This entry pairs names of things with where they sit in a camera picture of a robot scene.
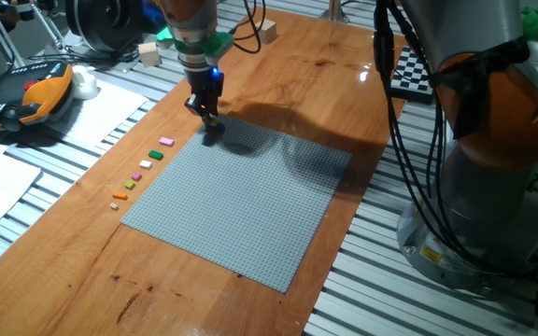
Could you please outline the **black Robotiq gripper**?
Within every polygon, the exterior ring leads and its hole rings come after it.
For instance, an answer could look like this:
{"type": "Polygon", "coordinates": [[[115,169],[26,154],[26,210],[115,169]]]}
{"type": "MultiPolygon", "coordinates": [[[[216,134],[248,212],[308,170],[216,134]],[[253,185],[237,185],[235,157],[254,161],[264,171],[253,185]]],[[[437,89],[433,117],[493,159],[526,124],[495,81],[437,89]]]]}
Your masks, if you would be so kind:
{"type": "Polygon", "coordinates": [[[217,119],[224,74],[217,67],[210,67],[204,71],[187,70],[185,74],[191,86],[191,96],[185,101],[184,106],[203,122],[217,119]]]}

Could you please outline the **person hand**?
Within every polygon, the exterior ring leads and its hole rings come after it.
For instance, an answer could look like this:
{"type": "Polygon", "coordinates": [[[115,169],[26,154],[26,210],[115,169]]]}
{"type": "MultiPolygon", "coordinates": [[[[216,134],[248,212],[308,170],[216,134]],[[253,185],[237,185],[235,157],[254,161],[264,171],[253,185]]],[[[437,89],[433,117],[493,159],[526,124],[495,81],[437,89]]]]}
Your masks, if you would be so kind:
{"type": "Polygon", "coordinates": [[[35,13],[31,0],[0,0],[0,21],[13,26],[19,21],[31,21],[35,13]]]}

